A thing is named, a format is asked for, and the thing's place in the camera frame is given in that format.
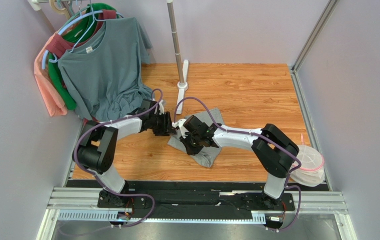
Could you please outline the grey cloth napkin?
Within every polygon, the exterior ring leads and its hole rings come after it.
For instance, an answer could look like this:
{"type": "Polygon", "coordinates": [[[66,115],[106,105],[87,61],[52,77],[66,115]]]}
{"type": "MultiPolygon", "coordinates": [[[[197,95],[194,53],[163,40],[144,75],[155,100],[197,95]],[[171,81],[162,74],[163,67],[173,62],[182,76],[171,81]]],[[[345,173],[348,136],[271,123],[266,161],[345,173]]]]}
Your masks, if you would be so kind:
{"type": "MultiPolygon", "coordinates": [[[[216,123],[218,124],[224,124],[222,115],[218,108],[210,109],[210,113],[216,123]]],[[[213,121],[209,117],[208,113],[206,111],[199,112],[194,115],[197,117],[200,121],[206,123],[208,126],[213,124],[213,121]]],[[[185,149],[185,146],[183,143],[180,142],[179,137],[181,137],[181,132],[178,131],[177,135],[173,135],[167,145],[184,153],[185,156],[192,158],[198,165],[210,168],[214,160],[217,158],[219,153],[221,152],[221,148],[215,148],[215,147],[204,147],[198,154],[196,155],[188,155],[185,149]]]]}

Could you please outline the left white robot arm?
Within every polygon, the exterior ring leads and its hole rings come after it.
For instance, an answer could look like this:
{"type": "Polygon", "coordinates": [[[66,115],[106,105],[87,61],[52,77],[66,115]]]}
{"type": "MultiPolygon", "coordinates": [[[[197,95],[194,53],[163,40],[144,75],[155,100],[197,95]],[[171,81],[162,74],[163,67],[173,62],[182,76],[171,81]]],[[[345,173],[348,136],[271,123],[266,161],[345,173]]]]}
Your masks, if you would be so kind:
{"type": "Polygon", "coordinates": [[[161,103],[145,99],[139,108],[125,117],[106,123],[89,121],[73,152],[73,161],[93,175],[108,192],[128,195],[128,183],[113,165],[118,140],[151,130],[156,137],[176,134],[169,112],[161,103]]]}

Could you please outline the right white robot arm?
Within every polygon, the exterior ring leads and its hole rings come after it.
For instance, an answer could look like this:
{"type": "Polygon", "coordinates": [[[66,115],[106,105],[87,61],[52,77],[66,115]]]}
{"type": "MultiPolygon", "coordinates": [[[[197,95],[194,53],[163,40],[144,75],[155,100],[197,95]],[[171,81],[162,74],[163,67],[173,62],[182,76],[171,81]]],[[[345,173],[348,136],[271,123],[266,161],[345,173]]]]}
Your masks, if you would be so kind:
{"type": "Polygon", "coordinates": [[[219,123],[207,125],[194,115],[172,124],[180,131],[186,152],[194,156],[206,148],[235,148],[255,154],[267,171],[264,194],[281,198],[292,165],[297,162],[298,146],[273,124],[258,129],[228,127],[219,123]]]}

